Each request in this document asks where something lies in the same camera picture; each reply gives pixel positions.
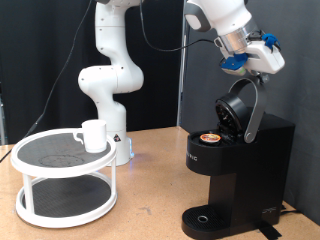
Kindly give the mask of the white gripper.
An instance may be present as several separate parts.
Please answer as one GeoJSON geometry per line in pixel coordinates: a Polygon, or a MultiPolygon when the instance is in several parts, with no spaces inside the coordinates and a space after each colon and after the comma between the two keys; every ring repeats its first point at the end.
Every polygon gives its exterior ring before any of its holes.
{"type": "Polygon", "coordinates": [[[246,47],[246,54],[248,60],[244,67],[252,70],[251,75],[261,79],[262,83],[268,83],[270,81],[268,74],[276,74],[285,65],[280,51],[276,47],[270,49],[263,41],[253,41],[246,47]]]}

